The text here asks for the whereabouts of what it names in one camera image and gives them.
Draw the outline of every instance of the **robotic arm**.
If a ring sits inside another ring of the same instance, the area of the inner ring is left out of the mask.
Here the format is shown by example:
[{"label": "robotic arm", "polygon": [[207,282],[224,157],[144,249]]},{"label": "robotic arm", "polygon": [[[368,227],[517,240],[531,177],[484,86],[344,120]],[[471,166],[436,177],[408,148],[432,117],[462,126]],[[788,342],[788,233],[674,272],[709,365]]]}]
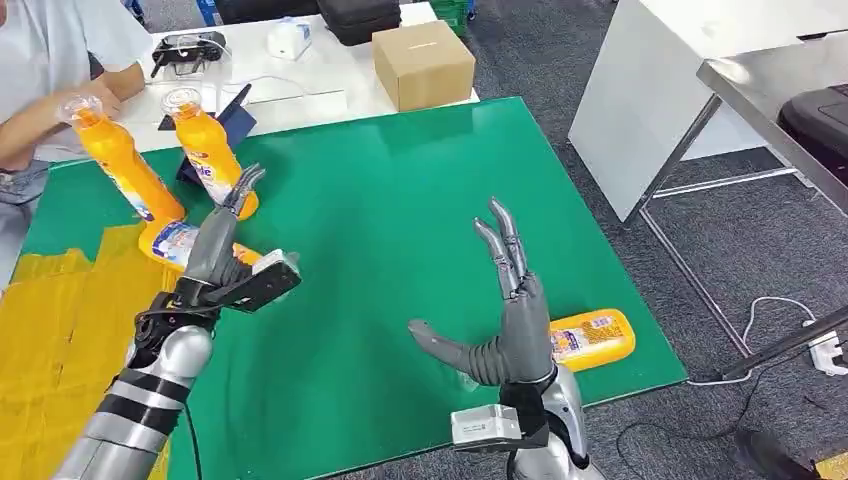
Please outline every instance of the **robotic arm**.
[{"label": "robotic arm", "polygon": [[263,175],[253,165],[200,227],[173,293],[136,316],[127,365],[112,381],[55,480],[146,480],[212,355],[224,307],[254,312],[300,283],[276,250],[251,267],[233,257],[237,217]]},{"label": "robotic arm", "polygon": [[504,301],[501,334],[469,346],[439,336],[423,320],[409,322],[425,352],[480,384],[501,387],[500,404],[451,415],[454,445],[467,451],[510,451],[511,480],[603,480],[589,460],[574,374],[552,359],[542,284],[527,268],[512,216],[495,198],[489,209],[500,234],[479,218],[474,229],[498,271]]}]

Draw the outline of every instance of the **orange bottle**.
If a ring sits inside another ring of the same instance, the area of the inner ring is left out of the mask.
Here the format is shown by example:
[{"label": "orange bottle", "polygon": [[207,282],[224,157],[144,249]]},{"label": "orange bottle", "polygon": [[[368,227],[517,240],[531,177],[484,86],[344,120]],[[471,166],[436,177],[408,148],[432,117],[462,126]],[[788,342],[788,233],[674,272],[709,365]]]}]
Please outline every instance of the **orange bottle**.
[{"label": "orange bottle", "polygon": [[[162,99],[162,109],[173,117],[177,138],[203,186],[221,204],[241,175],[241,165],[227,144],[227,132],[217,120],[200,108],[200,92],[177,88]],[[253,215],[259,207],[256,192],[245,199],[239,220]]]},{"label": "orange bottle", "polygon": [[183,206],[135,150],[129,132],[103,112],[100,99],[76,96],[62,106],[59,116],[71,124],[83,148],[141,218],[152,222],[185,217]]}]

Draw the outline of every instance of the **detergent bottle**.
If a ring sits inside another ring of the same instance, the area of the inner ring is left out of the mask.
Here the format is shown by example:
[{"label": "detergent bottle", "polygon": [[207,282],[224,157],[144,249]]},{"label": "detergent bottle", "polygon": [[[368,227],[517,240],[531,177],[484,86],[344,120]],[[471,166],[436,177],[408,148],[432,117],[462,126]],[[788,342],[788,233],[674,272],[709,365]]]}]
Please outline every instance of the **detergent bottle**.
[{"label": "detergent bottle", "polygon": [[[148,257],[182,272],[199,232],[199,228],[178,220],[152,222],[138,237],[138,248]],[[262,257],[237,243],[233,244],[233,256],[251,266]]]},{"label": "detergent bottle", "polygon": [[[162,109],[173,117],[177,138],[212,200],[221,204],[241,175],[241,165],[227,144],[227,132],[200,107],[200,92],[177,88],[162,99]],[[250,192],[239,220],[259,207],[256,192]]]},{"label": "detergent bottle", "polygon": [[83,148],[141,218],[152,222],[185,217],[183,206],[135,150],[129,132],[103,112],[100,99],[74,96],[60,107],[59,118],[73,127]]},{"label": "detergent bottle", "polygon": [[554,361],[572,372],[621,360],[636,348],[630,322],[613,308],[554,320],[550,334]]}]

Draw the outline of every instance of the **yellow tape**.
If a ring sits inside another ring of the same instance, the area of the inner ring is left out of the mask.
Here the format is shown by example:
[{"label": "yellow tape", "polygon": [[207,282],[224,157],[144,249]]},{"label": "yellow tape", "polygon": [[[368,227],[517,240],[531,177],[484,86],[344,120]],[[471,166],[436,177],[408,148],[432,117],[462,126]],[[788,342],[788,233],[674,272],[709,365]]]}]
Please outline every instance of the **yellow tape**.
[{"label": "yellow tape", "polygon": [[79,250],[21,259],[0,300],[0,478],[50,477],[123,365],[134,316],[173,289],[140,231],[106,229],[93,265]]}]

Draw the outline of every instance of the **green table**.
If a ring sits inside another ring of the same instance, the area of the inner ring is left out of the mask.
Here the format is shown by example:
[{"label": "green table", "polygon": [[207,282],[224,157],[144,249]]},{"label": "green table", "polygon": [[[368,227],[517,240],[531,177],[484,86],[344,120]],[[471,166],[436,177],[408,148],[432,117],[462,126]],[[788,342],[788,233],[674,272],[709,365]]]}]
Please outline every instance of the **green table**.
[{"label": "green table", "polygon": [[[686,376],[520,99],[252,137],[236,153],[268,169],[238,240],[300,252],[304,282],[284,302],[219,323],[189,402],[205,478],[362,467],[449,443],[451,411],[495,401],[497,389],[467,391],[406,331],[413,317],[466,342],[497,331],[497,276],[471,228],[475,215],[489,218],[491,195],[517,219],[553,316],[614,307],[633,325],[633,354],[578,374],[587,403]],[[172,178],[181,155],[145,158]],[[209,201],[172,187],[199,223]],[[104,226],[133,221],[96,165],[61,168],[25,251],[93,256]],[[184,423],[172,454],[170,477],[194,478]]]}]

